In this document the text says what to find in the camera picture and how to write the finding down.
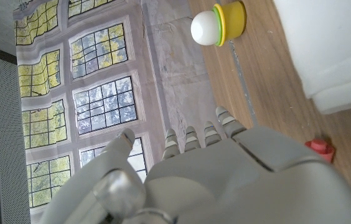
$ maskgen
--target window pane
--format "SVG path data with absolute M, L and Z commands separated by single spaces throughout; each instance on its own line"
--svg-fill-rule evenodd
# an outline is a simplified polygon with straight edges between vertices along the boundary
M 77 113 L 82 113 L 82 112 L 87 111 L 89 109 L 90 109 L 90 105 L 84 105 L 84 106 L 77 108 Z
M 124 107 L 134 104 L 133 92 L 128 91 L 118 95 L 119 107 Z
M 79 134 L 137 119 L 132 87 L 131 77 L 125 77 L 76 93 Z
M 123 25 L 122 24 L 110 27 L 108 30 L 109 30 L 109 38 L 111 38 L 111 39 L 123 35 Z
M 103 100 L 105 104 L 105 111 L 111 111 L 118 108 L 118 97 L 112 96 Z
M 105 115 L 101 114 L 98 116 L 94 116 L 91 118 L 91 124 L 93 126 L 93 130 L 97 130 L 97 129 L 101 129 L 101 128 L 105 128 L 106 124 L 105 124 Z
M 58 0 L 51 0 L 39 5 L 32 15 L 15 21 L 16 45 L 29 45 L 36 36 L 57 27 L 57 6 Z
M 76 100 L 76 105 L 77 106 L 81 106 L 81 105 L 85 105 L 89 102 L 88 99 L 88 92 L 84 91 L 81 93 L 76 93 L 75 94 L 75 100 Z
M 95 156 L 99 156 L 101 154 L 101 152 L 103 151 L 104 147 L 98 148 L 98 149 L 94 149 L 95 152 Z
M 109 40 L 108 29 L 103 29 L 95 32 L 95 42 L 100 43 Z
M 82 41 L 83 41 L 83 48 L 84 49 L 95 45 L 94 34 L 89 34 L 89 35 L 83 37 Z
M 48 128 L 47 120 L 31 123 L 31 134 L 46 133 L 49 131 Z
M 31 179 L 27 180 L 27 188 L 28 188 L 29 192 L 32 192 L 32 180 Z
M 29 207 L 33 206 L 32 194 L 29 194 Z
M 51 201 L 51 190 L 41 190 L 39 192 L 33 193 L 33 206 L 39 206 Z
M 139 178 L 142 180 L 142 182 L 144 182 L 146 179 L 146 171 L 142 170 L 142 171 L 137 172 L 137 174 L 138 174 Z
M 38 177 L 49 173 L 48 162 L 40 162 L 40 163 L 32 164 L 31 167 L 32 167 L 32 177 Z
M 106 125 L 108 127 L 115 124 L 120 124 L 120 116 L 119 116 L 118 110 L 107 112 L 105 114 L 105 117 L 106 117 Z
M 112 65 L 112 55 L 106 54 L 98 57 L 98 68 L 106 68 Z
M 136 138 L 133 149 L 130 152 L 130 156 L 143 153 L 143 146 L 141 145 L 141 138 Z
M 78 133 L 84 134 L 91 131 L 91 121 L 89 118 L 78 122 Z
M 98 70 L 98 62 L 96 59 L 93 59 L 86 63 L 86 73 L 89 74 L 91 72 Z
M 69 164 L 69 157 L 61 157 L 58 159 L 54 159 L 50 161 L 50 171 L 51 172 L 58 172 L 58 171 L 63 171 L 70 169 L 70 164 Z
M 70 178 L 70 170 L 51 174 L 51 187 L 62 186 Z
M 91 103 L 91 109 L 94 109 L 94 108 L 97 108 L 97 107 L 100 107 L 100 106 L 103 106 L 103 101 L 102 100 L 96 101 L 94 103 Z
M 116 64 L 124 61 L 127 61 L 125 48 L 112 52 L 112 63 Z
M 63 185 L 70 178 L 69 156 L 26 165 L 26 169 L 33 176 L 28 179 L 29 206 L 38 207 L 49 203 L 51 190 L 53 194 L 56 193 L 59 190 L 56 186 Z
M 101 87 L 98 86 L 88 92 L 90 96 L 90 102 L 94 102 L 97 100 L 102 100 L 102 92 L 101 92 Z
M 103 97 L 116 95 L 116 86 L 114 82 L 110 82 L 101 86 Z
M 87 49 L 85 49 L 84 50 L 84 54 L 86 55 L 86 54 L 88 54 L 88 53 L 90 53 L 90 52 L 93 52 L 93 51 L 95 51 L 96 50 L 96 48 L 95 48 L 95 45 L 94 46 L 92 46 L 92 47 L 89 47 L 89 48 L 87 48 Z
M 116 81 L 116 87 L 118 89 L 118 93 L 124 93 L 126 91 L 131 90 L 131 79 L 130 77 L 122 78 Z
M 91 59 L 93 59 L 93 58 L 96 58 L 96 52 L 95 51 L 90 52 L 90 53 L 85 55 L 85 61 L 86 62 L 91 60 Z
M 31 173 L 30 165 L 26 166 L 26 171 L 27 171 L 27 178 L 31 178 L 31 176 L 30 176 L 30 173 Z
M 111 52 L 111 46 L 110 46 L 109 40 L 96 45 L 96 54 L 98 56 L 107 54 L 109 52 Z
M 94 159 L 94 150 L 82 152 L 82 158 L 81 158 L 82 167 L 88 162 L 90 162 L 92 159 Z
M 30 121 L 44 121 L 47 120 L 47 109 L 42 109 L 40 111 L 32 111 L 30 113 Z
M 39 146 L 46 146 L 49 144 L 49 135 L 48 133 L 43 134 L 35 134 L 31 137 L 31 147 L 39 147 Z
M 89 118 L 89 117 L 90 117 L 90 111 L 86 111 L 86 112 L 83 112 L 83 113 L 77 115 L 78 120 Z
M 115 39 L 111 39 L 111 50 L 112 51 L 121 49 L 125 46 L 126 45 L 124 44 L 124 36 L 117 37 Z
M 130 165 L 134 168 L 135 171 L 145 169 L 145 162 L 143 155 L 131 156 L 127 159 Z
M 85 74 L 86 68 L 84 64 L 73 67 L 73 78 L 83 77 Z
M 71 18 L 111 1 L 114 0 L 69 0 L 68 17 Z
M 134 106 L 128 106 L 120 109 L 121 122 L 132 121 L 137 119 Z
M 94 1 L 88 0 L 80 4 L 87 5 L 88 2 Z M 73 78 L 83 77 L 128 59 L 123 24 L 88 34 L 71 43 L 71 47 Z
M 41 177 L 32 178 L 32 190 L 38 191 L 50 187 L 50 176 L 44 175 Z
M 23 124 L 23 128 L 24 128 L 24 136 L 26 135 L 30 135 L 30 124 Z
M 54 196 L 58 191 L 60 187 L 53 187 L 51 188 L 52 196 Z
M 103 114 L 105 111 L 103 109 L 103 106 L 101 107 L 98 107 L 98 108 L 94 108 L 91 110 L 91 116 L 95 116 L 95 115 L 98 115 L 98 114 Z

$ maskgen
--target floor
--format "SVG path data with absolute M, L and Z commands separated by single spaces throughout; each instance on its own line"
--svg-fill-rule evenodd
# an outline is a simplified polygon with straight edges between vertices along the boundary
M 320 114 L 303 94 L 273 2 L 243 2 L 243 35 L 222 47 L 202 46 L 217 105 L 248 128 L 268 126 L 301 143 L 314 137 L 330 141 L 336 148 L 334 165 L 351 185 L 351 110 Z M 193 16 L 215 3 L 189 0 Z

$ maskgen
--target window curtain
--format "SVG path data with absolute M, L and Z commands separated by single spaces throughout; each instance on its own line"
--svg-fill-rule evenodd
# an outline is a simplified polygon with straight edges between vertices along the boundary
M 33 0 L 14 11 L 32 222 L 122 129 L 136 134 L 128 161 L 144 181 L 166 129 L 182 145 L 188 125 L 203 139 L 216 120 L 188 3 L 170 2 Z

